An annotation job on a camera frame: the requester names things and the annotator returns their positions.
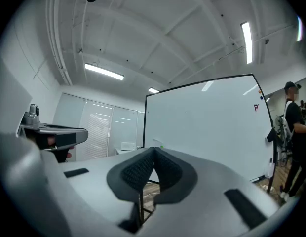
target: ceiling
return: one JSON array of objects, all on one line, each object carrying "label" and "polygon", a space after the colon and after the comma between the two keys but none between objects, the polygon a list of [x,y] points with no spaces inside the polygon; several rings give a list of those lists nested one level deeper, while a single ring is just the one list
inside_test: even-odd
[{"label": "ceiling", "polygon": [[[249,65],[240,27],[245,21],[253,39]],[[273,73],[270,59],[301,53],[297,24],[284,0],[60,0],[59,6],[59,38],[72,83],[137,98],[150,87]],[[84,63],[125,78],[86,71]]]}]

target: white sneaker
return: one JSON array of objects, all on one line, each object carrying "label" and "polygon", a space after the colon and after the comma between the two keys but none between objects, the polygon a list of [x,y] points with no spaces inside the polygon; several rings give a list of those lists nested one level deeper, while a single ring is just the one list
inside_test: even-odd
[{"label": "white sneaker", "polygon": [[294,198],[294,196],[290,197],[289,194],[287,193],[284,197],[285,201],[288,202],[290,200],[292,200]]},{"label": "white sneaker", "polygon": [[287,195],[287,193],[282,192],[282,193],[280,194],[280,198],[285,198],[286,195]]}]

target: black cap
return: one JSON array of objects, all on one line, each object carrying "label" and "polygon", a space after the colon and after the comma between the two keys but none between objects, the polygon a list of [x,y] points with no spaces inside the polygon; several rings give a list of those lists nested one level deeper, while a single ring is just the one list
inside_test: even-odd
[{"label": "black cap", "polygon": [[297,89],[300,89],[300,88],[301,88],[301,85],[289,81],[289,82],[286,83],[284,89],[289,89],[289,88],[291,88],[291,87],[295,87],[295,88],[297,88]]}]

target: pipe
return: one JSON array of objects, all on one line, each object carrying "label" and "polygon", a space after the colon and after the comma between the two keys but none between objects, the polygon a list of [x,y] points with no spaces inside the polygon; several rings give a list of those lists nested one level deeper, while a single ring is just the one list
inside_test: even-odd
[{"label": "pipe", "polygon": [[75,52],[76,49],[75,49],[74,31],[73,31],[77,1],[78,0],[75,0],[75,2],[74,2],[73,12],[72,12],[72,50],[73,50],[73,58],[74,58],[75,69],[76,69],[76,73],[78,74],[77,60],[76,60],[76,57],[75,57],[76,56],[76,52]]},{"label": "pipe", "polygon": [[51,44],[51,50],[52,50],[55,62],[57,64],[57,66],[58,66],[58,70],[59,70],[59,72],[60,72],[60,74],[61,74],[65,84],[68,85],[67,79],[66,79],[64,73],[61,70],[61,61],[60,61],[60,58],[58,56],[58,53],[56,52],[56,42],[55,42],[54,27],[53,27],[53,19],[54,19],[54,17],[53,17],[53,5],[54,5],[54,0],[49,0],[48,4],[49,4],[49,9],[48,9],[49,13],[48,13],[48,23],[47,24],[49,25],[49,27],[48,27],[48,35],[51,38],[51,43],[50,43]]},{"label": "pipe", "polygon": [[207,68],[213,66],[213,65],[214,65],[215,63],[217,63],[218,61],[221,61],[221,60],[224,60],[224,59],[228,58],[229,56],[231,56],[232,54],[234,54],[234,53],[237,52],[237,51],[240,51],[241,49],[244,49],[244,47],[243,47],[243,46],[240,46],[238,49],[236,49],[236,50],[234,50],[234,51],[228,53],[227,55],[225,55],[225,56],[223,56],[223,57],[220,57],[219,59],[217,59],[217,60],[215,60],[214,62],[210,63],[209,65],[205,66],[205,67],[202,68],[201,70],[199,70],[199,71],[197,71],[196,73],[193,73],[191,76],[185,78],[185,79],[182,80],[180,83],[176,84],[175,87],[178,86],[178,85],[180,85],[180,84],[182,84],[183,82],[185,82],[185,81],[188,80],[189,78],[191,78],[191,77],[197,75],[197,74],[200,73],[201,71],[203,71],[203,70],[205,70],[205,69],[207,69]]},{"label": "pipe", "polygon": [[62,49],[61,49],[61,43],[60,43],[60,35],[59,35],[59,7],[60,7],[60,0],[54,0],[54,20],[53,20],[53,25],[54,25],[54,36],[55,36],[55,42],[56,42],[56,50],[59,55],[59,59],[61,62],[62,67],[60,68],[64,75],[65,78],[68,82],[69,85],[73,85],[71,78],[69,76],[69,73],[66,69],[66,65],[64,62],[63,54],[62,54]]},{"label": "pipe", "polygon": [[272,35],[274,35],[274,34],[276,34],[276,33],[282,32],[283,30],[286,30],[286,29],[291,28],[291,27],[293,27],[293,26],[294,26],[294,25],[290,25],[290,26],[286,26],[286,27],[284,27],[284,28],[281,28],[281,29],[279,29],[279,30],[276,30],[276,31],[274,31],[274,32],[272,32],[272,33],[270,33],[270,34],[267,34],[267,35],[265,35],[265,36],[262,36],[262,37],[260,37],[260,38],[258,38],[258,39],[256,39],[256,40],[254,40],[254,42],[257,42],[257,41],[259,41],[259,40],[262,40],[262,39],[265,39],[265,38],[267,38],[267,37],[270,37],[270,36],[272,36]]},{"label": "pipe", "polygon": [[[83,43],[83,40],[84,40],[84,25],[85,25],[85,15],[86,15],[86,10],[87,10],[87,0],[86,0],[86,3],[85,3],[85,8],[84,8],[84,13],[83,13],[83,19],[82,19],[82,32],[81,32],[81,36],[80,36],[80,43],[81,43],[81,47],[82,47],[82,52],[83,51],[83,47],[84,47],[84,43]],[[82,61],[83,61],[83,66],[85,66],[85,61],[84,61],[84,55],[82,55]],[[86,75],[86,69],[84,69],[84,74],[85,74],[85,78],[86,78],[86,82],[87,82],[87,75]]]},{"label": "pipe", "polygon": [[49,37],[49,43],[50,43],[51,51],[52,51],[52,54],[53,54],[53,56],[55,58],[54,50],[53,50],[53,47],[52,47],[51,29],[50,29],[50,24],[49,24],[49,22],[50,22],[49,5],[50,5],[49,0],[45,0],[45,22],[46,22],[46,28],[47,28],[47,31],[48,31],[48,37]]}]

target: ceiling beam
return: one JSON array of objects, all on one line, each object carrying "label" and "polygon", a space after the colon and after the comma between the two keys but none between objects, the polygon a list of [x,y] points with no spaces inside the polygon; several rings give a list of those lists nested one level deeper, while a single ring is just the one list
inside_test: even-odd
[{"label": "ceiling beam", "polygon": [[[212,50],[205,52],[204,54],[201,54],[199,57],[197,57],[196,59],[193,60],[193,62],[198,62],[201,61],[202,59],[220,51],[223,50],[225,47],[224,46],[218,46],[213,48]],[[175,74],[169,81],[168,83],[171,83],[177,76],[179,76],[182,72],[184,72],[188,67],[184,66],[177,74]]]},{"label": "ceiling beam", "polygon": [[183,83],[184,83],[185,81],[187,81],[189,78],[191,78],[191,77],[193,77],[193,76],[199,74],[200,72],[202,72],[202,71],[204,71],[204,70],[206,70],[206,69],[208,69],[208,68],[210,68],[210,67],[212,67],[212,66],[216,66],[216,63],[220,62],[221,60],[227,59],[228,57],[232,56],[233,54],[239,52],[239,51],[242,50],[242,49],[244,49],[243,46],[241,46],[241,47],[239,47],[238,49],[232,51],[231,53],[226,54],[226,55],[223,56],[223,57],[220,57],[219,59],[217,59],[217,60],[213,61],[212,63],[208,64],[207,66],[203,67],[203,68],[202,68],[201,70],[199,70],[198,72],[196,72],[196,73],[194,73],[194,74],[192,74],[192,75],[186,77],[184,80],[182,80],[181,82],[177,83],[177,84],[174,85],[174,86],[176,87],[176,86],[179,86],[179,85],[183,84]]},{"label": "ceiling beam", "polygon": [[94,4],[90,4],[89,12],[95,15],[100,14],[114,18],[115,20],[137,29],[143,34],[150,36],[153,40],[164,45],[170,52],[174,53],[180,60],[187,64],[193,72],[197,72],[199,70],[198,66],[193,63],[192,58],[182,46],[180,46],[170,37],[166,36],[161,29],[143,17],[138,16],[126,9],[108,9]]},{"label": "ceiling beam", "polygon": [[[255,21],[256,21],[256,28],[258,32],[259,38],[266,34],[266,27],[264,21],[264,15],[262,12],[262,4],[261,0],[250,0],[251,6],[254,11]],[[258,41],[258,59],[257,63],[262,64],[265,60],[265,43],[263,40]]]},{"label": "ceiling beam", "polygon": [[[125,0],[112,0],[109,9],[112,7],[112,5],[115,3],[117,8],[120,8]],[[101,53],[105,53],[106,47],[110,38],[110,33],[112,31],[112,28],[114,26],[115,19],[110,17],[105,17],[103,25],[100,30],[101,35],[101,42],[99,43],[101,47]]]},{"label": "ceiling beam", "polygon": [[[72,53],[73,51],[72,50],[64,50],[63,51],[64,53]],[[99,55],[95,55],[95,54],[90,54],[90,53],[87,53],[87,52],[83,52],[81,51],[80,53],[78,53],[78,55],[80,56],[84,56],[84,57],[87,57],[87,58],[91,58],[91,59],[96,59],[96,60],[99,60],[99,59],[102,59],[103,61],[107,61],[109,63],[114,63],[114,64],[117,64],[118,66],[122,66],[122,67],[125,67],[129,70],[132,70],[134,72],[136,72],[137,74],[141,75],[141,76],[144,76],[150,80],[153,80],[163,86],[166,86],[168,87],[167,85],[167,80],[165,80],[164,78],[156,75],[156,74],[151,74],[150,72],[147,72],[145,70],[139,70],[137,69],[137,66],[132,64],[131,62],[126,62],[124,59],[120,58],[120,57],[117,57],[116,55],[111,55],[111,54],[99,54]]]},{"label": "ceiling beam", "polygon": [[[211,3],[211,0],[194,0],[197,4],[199,4],[206,16],[209,18],[212,23],[214,30],[218,34],[221,42],[225,46],[226,53],[230,53],[233,51],[232,43],[233,40],[230,38],[228,34],[228,30],[223,23],[223,20],[220,18],[218,11],[215,9],[214,5]],[[233,63],[229,61],[231,69],[234,70]]]},{"label": "ceiling beam", "polygon": [[[170,24],[166,29],[164,30],[164,35],[169,34],[176,26],[178,26],[183,20],[188,18],[192,13],[194,13],[199,8],[198,5],[188,9],[185,11],[179,18],[177,18],[172,24]],[[148,59],[151,57],[152,53],[156,50],[157,46],[159,45],[158,42],[155,42],[150,48],[149,51],[144,55],[144,59],[142,60],[142,63],[140,65],[140,69],[146,64]]]}]

